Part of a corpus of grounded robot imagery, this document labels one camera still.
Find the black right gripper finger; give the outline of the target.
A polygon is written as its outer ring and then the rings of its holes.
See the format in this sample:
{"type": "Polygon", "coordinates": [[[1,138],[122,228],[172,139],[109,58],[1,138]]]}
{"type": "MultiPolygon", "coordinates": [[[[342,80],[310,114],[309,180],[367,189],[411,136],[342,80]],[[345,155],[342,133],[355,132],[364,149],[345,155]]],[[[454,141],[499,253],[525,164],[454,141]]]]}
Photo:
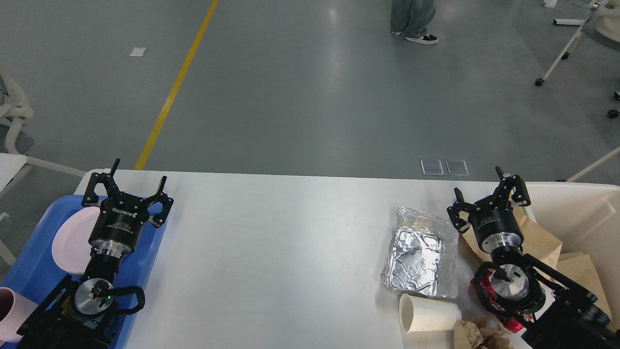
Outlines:
{"type": "Polygon", "coordinates": [[[499,166],[495,171],[499,184],[490,196],[489,208],[513,210],[514,207],[529,207],[531,199],[521,176],[506,173],[499,166]]]}
{"type": "Polygon", "coordinates": [[[459,232],[464,234],[471,227],[471,223],[461,217],[461,213],[471,214],[478,211],[476,204],[468,203],[463,197],[463,193],[457,187],[454,188],[455,201],[451,206],[447,207],[447,213],[452,226],[459,232]]]}

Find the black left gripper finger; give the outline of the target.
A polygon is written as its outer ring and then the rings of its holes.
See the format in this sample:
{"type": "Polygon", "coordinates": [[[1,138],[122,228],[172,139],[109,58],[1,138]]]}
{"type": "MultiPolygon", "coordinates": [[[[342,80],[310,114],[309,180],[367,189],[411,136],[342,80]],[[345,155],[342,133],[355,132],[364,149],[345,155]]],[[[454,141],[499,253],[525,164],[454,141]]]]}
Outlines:
{"type": "Polygon", "coordinates": [[[92,173],[87,183],[86,190],[83,195],[81,205],[83,207],[99,207],[99,196],[95,193],[95,187],[97,185],[103,185],[108,199],[113,199],[117,204],[124,204],[124,194],[119,190],[114,180],[114,174],[120,164],[120,159],[116,159],[111,166],[109,172],[92,173]]]}
{"type": "Polygon", "coordinates": [[[166,220],[168,219],[168,215],[173,206],[172,197],[169,197],[164,192],[164,188],[165,188],[167,180],[168,180],[168,177],[166,176],[161,177],[161,181],[157,188],[157,192],[152,196],[142,199],[142,207],[146,209],[147,214],[149,213],[148,211],[149,207],[155,204],[161,204],[161,210],[154,215],[149,214],[149,217],[148,217],[148,223],[150,223],[153,227],[156,227],[156,228],[160,228],[162,225],[164,225],[164,223],[166,223],[166,220]]]}

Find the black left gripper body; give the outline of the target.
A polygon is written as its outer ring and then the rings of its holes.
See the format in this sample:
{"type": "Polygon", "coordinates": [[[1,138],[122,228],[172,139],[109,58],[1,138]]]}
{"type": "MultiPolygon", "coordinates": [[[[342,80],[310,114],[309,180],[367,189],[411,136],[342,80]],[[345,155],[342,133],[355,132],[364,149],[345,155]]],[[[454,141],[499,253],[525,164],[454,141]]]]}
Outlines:
{"type": "Polygon", "coordinates": [[[121,193],[100,203],[88,243],[96,254],[126,256],[135,251],[144,223],[149,219],[144,197],[121,193]]]}

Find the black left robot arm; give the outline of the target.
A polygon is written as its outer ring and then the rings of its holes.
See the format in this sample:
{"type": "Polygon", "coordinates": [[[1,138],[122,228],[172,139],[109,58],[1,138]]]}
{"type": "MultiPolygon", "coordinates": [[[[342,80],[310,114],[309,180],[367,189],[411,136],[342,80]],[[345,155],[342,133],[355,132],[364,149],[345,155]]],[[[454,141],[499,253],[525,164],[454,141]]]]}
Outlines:
{"type": "Polygon", "coordinates": [[[18,349],[111,349],[127,320],[145,307],[144,286],[161,244],[173,198],[161,177],[154,194],[120,190],[114,175],[92,173],[80,201],[95,210],[82,274],[69,272],[17,329],[18,349]]]}

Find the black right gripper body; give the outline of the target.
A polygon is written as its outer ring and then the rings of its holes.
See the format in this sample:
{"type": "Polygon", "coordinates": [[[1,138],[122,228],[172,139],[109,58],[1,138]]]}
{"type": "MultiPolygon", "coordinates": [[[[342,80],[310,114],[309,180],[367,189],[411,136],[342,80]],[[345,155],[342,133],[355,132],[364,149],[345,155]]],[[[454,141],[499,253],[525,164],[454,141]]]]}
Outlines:
{"type": "Polygon", "coordinates": [[[500,247],[518,248],[523,234],[511,208],[485,208],[469,214],[479,248],[491,253],[500,247]]]}

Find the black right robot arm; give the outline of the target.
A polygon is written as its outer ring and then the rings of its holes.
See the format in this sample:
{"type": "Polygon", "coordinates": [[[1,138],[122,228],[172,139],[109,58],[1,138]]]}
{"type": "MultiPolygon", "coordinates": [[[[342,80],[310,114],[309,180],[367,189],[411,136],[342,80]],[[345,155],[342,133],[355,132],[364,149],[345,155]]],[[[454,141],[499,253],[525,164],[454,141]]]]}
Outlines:
{"type": "Polygon", "coordinates": [[[597,296],[571,278],[523,252],[524,236],[515,207],[528,207],[525,181],[496,167],[492,194],[468,203],[459,188],[447,208],[459,233],[472,229],[478,247],[490,255],[476,270],[471,285],[476,299],[499,320],[512,320],[525,331],[533,349],[617,349],[619,332],[596,306],[597,296]]]}

